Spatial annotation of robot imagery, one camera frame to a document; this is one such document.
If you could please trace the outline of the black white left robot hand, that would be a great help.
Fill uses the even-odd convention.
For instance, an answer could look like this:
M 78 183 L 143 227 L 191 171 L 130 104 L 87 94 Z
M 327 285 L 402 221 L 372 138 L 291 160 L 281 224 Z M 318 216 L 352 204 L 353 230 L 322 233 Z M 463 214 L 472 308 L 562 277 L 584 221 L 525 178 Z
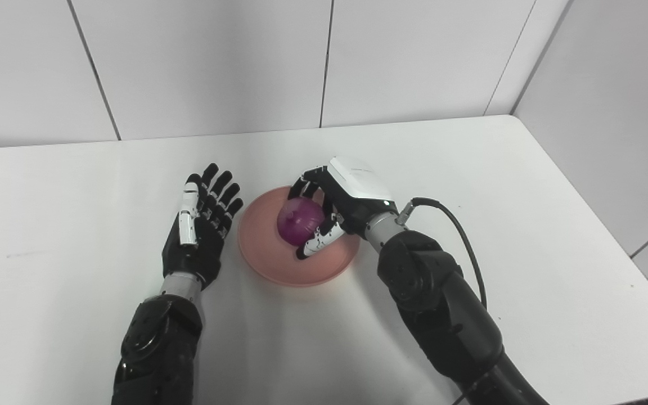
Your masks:
M 244 201 L 230 171 L 211 163 L 188 176 L 177 216 L 162 250 L 164 276 L 193 275 L 208 287 L 219 275 L 224 242 Z

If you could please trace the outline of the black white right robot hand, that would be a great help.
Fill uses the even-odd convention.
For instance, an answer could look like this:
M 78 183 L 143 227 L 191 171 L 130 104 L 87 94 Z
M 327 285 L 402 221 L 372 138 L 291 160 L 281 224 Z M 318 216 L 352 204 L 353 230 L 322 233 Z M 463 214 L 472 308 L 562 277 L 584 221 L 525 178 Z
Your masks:
M 377 251 L 404 231 L 394 223 L 399 211 L 383 180 L 365 163 L 334 157 L 326 165 L 305 171 L 290 187 L 287 198 L 312 199 L 322 192 L 324 220 L 296 246 L 296 258 L 308 259 L 344 234 L 357 235 Z

